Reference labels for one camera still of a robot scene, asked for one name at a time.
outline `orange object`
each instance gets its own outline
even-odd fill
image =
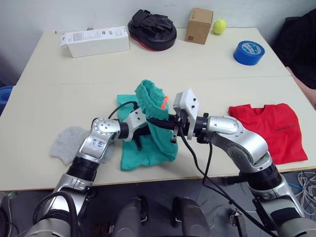
[[[169,96],[166,95],[166,96],[164,97],[163,104],[161,105],[161,108],[162,108],[163,110],[166,109],[166,104],[168,103],[168,100],[169,100]]]

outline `yellow ball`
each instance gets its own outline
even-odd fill
[[[213,26],[213,32],[220,35],[226,29],[226,21],[224,19],[218,19]]]

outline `white wall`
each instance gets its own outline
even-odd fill
[[[43,31],[127,25],[140,8],[182,28],[193,7],[213,10],[228,27],[257,27],[271,42],[285,17],[302,16],[316,0],[0,0],[0,55],[20,75]]]

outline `white table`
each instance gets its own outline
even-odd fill
[[[214,78],[289,76],[256,28],[228,28],[222,35],[209,34],[205,45],[185,42],[186,29],[178,29],[178,39],[166,51],[145,50],[130,40],[130,51],[72,58],[60,47],[60,35],[43,33],[18,85],[127,82],[150,79],[182,83]],[[242,40],[265,48],[256,66],[245,66],[233,58]]]
[[[107,117],[115,108],[117,94],[133,94],[140,81],[121,83],[18,85],[0,117],[0,190],[54,188],[67,166],[48,152],[58,133],[69,126],[89,129],[95,117]],[[155,81],[173,101],[177,92],[191,87],[200,102],[199,115],[226,115],[229,106],[251,103],[288,104],[297,114],[303,134],[303,147],[309,160],[278,165],[280,171],[316,166],[316,113],[292,77],[247,77],[200,79],[197,82]],[[112,160],[98,168],[96,185],[200,177],[193,158],[178,139],[179,152],[174,162],[153,167],[120,171],[121,142],[116,142]],[[205,167],[208,145],[190,142],[198,162]],[[230,158],[214,147],[209,174],[238,174]]]

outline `gray cloth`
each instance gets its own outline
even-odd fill
[[[60,158],[65,164],[70,164],[88,134],[89,131],[81,127],[69,127],[65,129],[58,134],[50,150],[50,156]],[[102,163],[108,162],[112,154],[112,145],[109,145]]]

